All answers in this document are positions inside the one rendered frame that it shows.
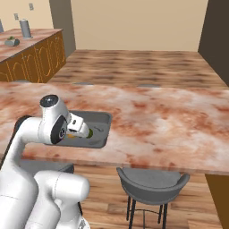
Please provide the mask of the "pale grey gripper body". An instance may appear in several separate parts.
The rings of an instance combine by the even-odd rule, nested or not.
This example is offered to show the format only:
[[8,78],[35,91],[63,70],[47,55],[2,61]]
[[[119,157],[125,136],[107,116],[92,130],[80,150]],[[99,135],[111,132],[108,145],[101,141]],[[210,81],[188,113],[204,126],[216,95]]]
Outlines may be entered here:
[[73,124],[68,124],[66,133],[76,137],[87,138],[89,136],[89,127],[85,123],[83,123],[80,128],[74,126]]

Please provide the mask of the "grey tupperware container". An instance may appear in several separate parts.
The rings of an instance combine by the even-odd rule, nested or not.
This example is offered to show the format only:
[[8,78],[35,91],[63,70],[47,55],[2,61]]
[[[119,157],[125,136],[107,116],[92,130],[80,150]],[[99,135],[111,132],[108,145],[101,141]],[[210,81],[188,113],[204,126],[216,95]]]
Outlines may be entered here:
[[[47,145],[75,148],[103,148],[106,145],[112,116],[105,112],[64,111],[43,115],[42,136]],[[67,125],[80,128],[85,123],[93,131],[91,138],[67,137]]]

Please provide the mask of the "brown cupboard run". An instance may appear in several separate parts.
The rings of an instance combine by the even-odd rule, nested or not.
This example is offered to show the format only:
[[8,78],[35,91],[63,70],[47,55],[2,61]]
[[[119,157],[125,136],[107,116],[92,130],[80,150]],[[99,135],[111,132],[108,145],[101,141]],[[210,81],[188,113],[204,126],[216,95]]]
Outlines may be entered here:
[[[62,29],[31,29],[24,39],[20,29],[0,33],[0,81],[48,82],[65,64]],[[13,36],[17,47],[4,42]]]

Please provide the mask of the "grey bar stool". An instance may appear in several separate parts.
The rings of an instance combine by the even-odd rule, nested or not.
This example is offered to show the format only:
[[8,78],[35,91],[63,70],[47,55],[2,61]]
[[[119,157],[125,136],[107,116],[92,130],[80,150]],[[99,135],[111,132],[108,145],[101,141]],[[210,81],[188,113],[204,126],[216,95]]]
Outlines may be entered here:
[[128,195],[126,220],[129,229],[132,229],[134,213],[137,211],[136,202],[159,206],[157,222],[163,222],[162,229],[165,229],[168,203],[175,200],[190,176],[172,171],[126,167],[117,167],[116,171]]

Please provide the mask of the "grey bowl with green plant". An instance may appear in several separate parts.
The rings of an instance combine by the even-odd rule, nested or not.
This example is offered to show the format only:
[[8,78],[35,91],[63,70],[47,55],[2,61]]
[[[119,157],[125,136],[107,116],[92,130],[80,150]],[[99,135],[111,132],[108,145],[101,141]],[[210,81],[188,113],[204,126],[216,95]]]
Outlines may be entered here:
[[20,40],[10,36],[5,42],[8,47],[17,47],[20,44]]

